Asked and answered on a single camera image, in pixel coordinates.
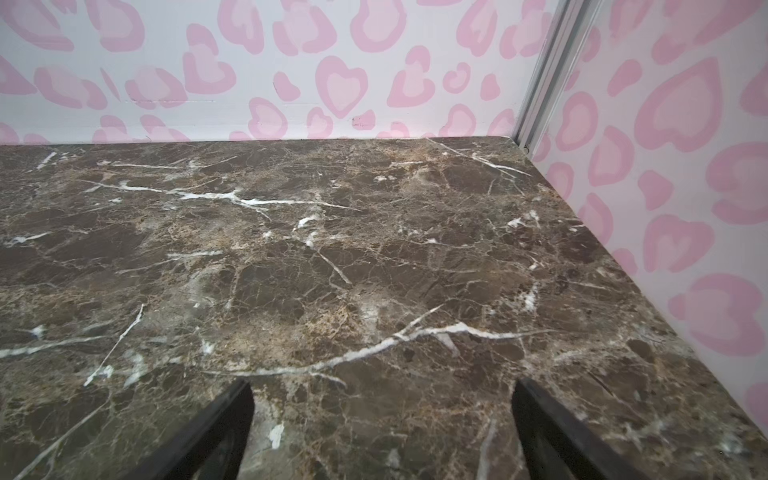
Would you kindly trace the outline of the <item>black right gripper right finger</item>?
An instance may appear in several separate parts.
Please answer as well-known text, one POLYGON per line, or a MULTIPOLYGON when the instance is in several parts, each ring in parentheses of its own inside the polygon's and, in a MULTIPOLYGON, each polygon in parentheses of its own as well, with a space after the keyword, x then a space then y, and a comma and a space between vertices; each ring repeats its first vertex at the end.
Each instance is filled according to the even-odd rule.
POLYGON ((531 378, 516 381, 511 411, 532 479, 646 477, 531 378))

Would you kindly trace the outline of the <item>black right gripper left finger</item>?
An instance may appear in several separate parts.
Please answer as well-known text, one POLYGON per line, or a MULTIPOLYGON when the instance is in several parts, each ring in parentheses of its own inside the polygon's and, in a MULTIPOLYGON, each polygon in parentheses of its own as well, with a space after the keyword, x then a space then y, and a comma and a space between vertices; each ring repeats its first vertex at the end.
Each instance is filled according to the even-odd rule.
POLYGON ((124 477, 235 479, 248 443, 254 412, 250 384, 237 380, 124 477))

